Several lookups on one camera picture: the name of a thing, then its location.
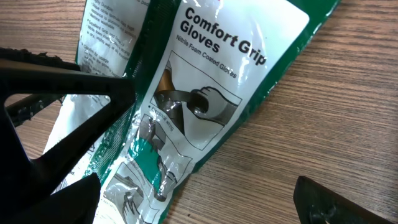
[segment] glove package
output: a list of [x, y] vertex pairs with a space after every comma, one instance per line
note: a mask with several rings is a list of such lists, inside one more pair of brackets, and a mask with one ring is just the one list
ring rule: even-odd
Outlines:
[[[178, 187], [260, 105], [337, 3], [87, 0], [76, 62], [134, 78], [137, 103], [60, 189], [96, 172], [95, 223], [160, 223]], [[47, 148], [106, 103], [67, 97]]]

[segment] brown wooden surface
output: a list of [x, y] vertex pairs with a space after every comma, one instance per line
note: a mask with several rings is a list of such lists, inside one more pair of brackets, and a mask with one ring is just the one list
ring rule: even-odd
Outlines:
[[[71, 62], [83, 6], [1, 0], [0, 46]], [[398, 1], [343, 0], [260, 109], [188, 180], [166, 222], [298, 223], [292, 194], [306, 175], [398, 223], [397, 71]], [[59, 106], [17, 129], [31, 156]]]

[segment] drawing of hand holding object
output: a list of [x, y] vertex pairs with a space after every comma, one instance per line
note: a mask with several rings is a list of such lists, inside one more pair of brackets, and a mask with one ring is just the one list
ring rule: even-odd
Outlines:
[[167, 114], [176, 127], [185, 133], [181, 102], [187, 102], [188, 109], [199, 119], [216, 122], [225, 126], [236, 108], [216, 88], [206, 86], [191, 92], [176, 90], [172, 83], [171, 63], [168, 61], [162, 78], [155, 91], [157, 106]]
[[216, 122], [225, 126], [237, 108], [237, 105], [227, 100], [213, 87], [203, 87], [201, 90], [192, 90], [191, 93], [201, 95], [208, 102], [207, 111], [191, 106], [188, 102], [188, 109], [199, 119]]

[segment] plastic wrapper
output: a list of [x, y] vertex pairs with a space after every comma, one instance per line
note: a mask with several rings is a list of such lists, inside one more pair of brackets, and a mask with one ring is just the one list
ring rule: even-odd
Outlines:
[[[88, 0], [76, 62], [133, 78], [137, 101], [60, 189], [96, 172], [95, 223], [161, 222], [184, 180], [260, 105], [337, 4]], [[48, 147], [95, 111], [76, 112], [92, 101], [67, 100]]]

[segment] green and white package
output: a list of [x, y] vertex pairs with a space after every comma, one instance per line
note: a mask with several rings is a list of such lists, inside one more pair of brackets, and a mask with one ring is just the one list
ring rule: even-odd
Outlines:
[[[137, 102], [60, 188], [96, 172], [95, 223], [160, 223], [184, 180], [259, 106], [337, 3], [88, 0], [76, 61], [134, 78]], [[68, 96], [47, 148], [106, 100]]]

